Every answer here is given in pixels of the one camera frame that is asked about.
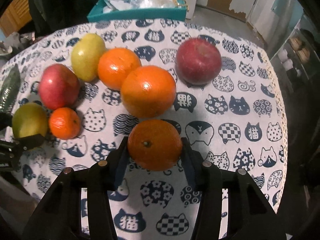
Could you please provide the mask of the small mandarin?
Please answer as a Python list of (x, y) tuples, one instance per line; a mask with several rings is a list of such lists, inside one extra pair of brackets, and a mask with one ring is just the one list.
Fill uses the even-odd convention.
[(54, 110), (49, 118), (49, 129), (55, 137), (69, 140), (80, 132), (80, 118), (76, 111), (68, 107)]
[(142, 168), (165, 171), (177, 164), (182, 153), (182, 141), (172, 124), (151, 119), (133, 128), (127, 149), (130, 157)]

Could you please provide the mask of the green patterned glass bowl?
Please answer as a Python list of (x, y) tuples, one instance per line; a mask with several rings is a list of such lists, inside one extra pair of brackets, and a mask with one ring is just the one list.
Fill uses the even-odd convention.
[(1, 113), (11, 113), (21, 86), (18, 65), (15, 64), (1, 87)]

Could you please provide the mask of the big pink-red apple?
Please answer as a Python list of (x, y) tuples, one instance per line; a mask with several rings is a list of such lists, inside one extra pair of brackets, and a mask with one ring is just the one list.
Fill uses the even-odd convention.
[(63, 64), (52, 64), (47, 67), (38, 86), (42, 103), (51, 110), (73, 106), (79, 91), (78, 77)]

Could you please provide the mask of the right large orange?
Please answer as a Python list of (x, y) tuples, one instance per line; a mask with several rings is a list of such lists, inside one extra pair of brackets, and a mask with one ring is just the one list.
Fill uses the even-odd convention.
[(139, 67), (124, 80), (120, 96), (124, 108), (131, 115), (137, 118), (155, 118), (173, 105), (176, 82), (163, 68)]

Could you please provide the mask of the large orange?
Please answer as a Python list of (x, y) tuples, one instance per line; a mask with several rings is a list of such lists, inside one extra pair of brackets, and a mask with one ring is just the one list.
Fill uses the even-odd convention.
[(112, 90), (120, 90), (124, 80), (141, 67), (140, 58), (127, 48), (113, 48), (105, 52), (98, 64), (99, 80)]
[(163, 68), (139, 67), (124, 80), (120, 96), (124, 108), (131, 115), (137, 118), (155, 118), (173, 105), (176, 82)]

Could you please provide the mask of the pile of grey clothes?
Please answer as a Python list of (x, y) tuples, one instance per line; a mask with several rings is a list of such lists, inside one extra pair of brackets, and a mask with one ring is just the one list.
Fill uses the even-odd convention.
[(1, 59), (11, 59), (28, 48), (32, 42), (32, 33), (19, 34), (13, 32), (4, 41), (1, 41)]

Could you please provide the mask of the left large orange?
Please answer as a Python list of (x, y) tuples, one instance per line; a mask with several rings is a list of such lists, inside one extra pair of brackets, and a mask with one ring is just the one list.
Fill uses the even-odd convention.
[(120, 90), (124, 80), (141, 67), (140, 58), (127, 48), (113, 48), (105, 52), (98, 64), (99, 80), (112, 90)]

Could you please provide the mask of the dark red apple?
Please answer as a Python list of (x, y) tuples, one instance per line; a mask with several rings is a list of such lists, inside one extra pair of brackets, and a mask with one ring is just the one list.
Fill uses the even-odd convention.
[(205, 85), (220, 73), (222, 59), (215, 45), (201, 38), (184, 41), (176, 53), (176, 71), (183, 81)]

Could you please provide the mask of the wooden louvered wardrobe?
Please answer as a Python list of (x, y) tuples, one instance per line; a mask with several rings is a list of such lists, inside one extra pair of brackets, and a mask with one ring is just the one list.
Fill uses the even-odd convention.
[(29, 0), (13, 0), (1, 14), (1, 30), (5, 37), (18, 32), (32, 20)]

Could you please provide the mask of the shoe rack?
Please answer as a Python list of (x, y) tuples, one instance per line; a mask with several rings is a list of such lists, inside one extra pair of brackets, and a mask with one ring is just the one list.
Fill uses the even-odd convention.
[(296, 28), (272, 56), (273, 65), (285, 71), (293, 89), (319, 75), (319, 43), (307, 29)]

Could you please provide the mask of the black hanging coat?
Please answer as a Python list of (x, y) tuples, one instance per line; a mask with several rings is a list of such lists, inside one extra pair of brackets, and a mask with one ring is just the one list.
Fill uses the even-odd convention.
[(98, 0), (28, 0), (37, 35), (87, 23)]

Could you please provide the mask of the teal cardboard box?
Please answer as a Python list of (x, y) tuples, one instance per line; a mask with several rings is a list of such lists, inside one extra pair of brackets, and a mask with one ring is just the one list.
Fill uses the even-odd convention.
[(174, 8), (146, 8), (131, 10), (116, 10), (103, 13), (106, 6), (103, 0), (97, 1), (96, 5), (87, 15), (88, 22), (111, 21), (111, 20), (143, 20), (168, 18), (171, 20), (184, 21), (188, 11), (185, 0), (177, 0), (178, 7)]

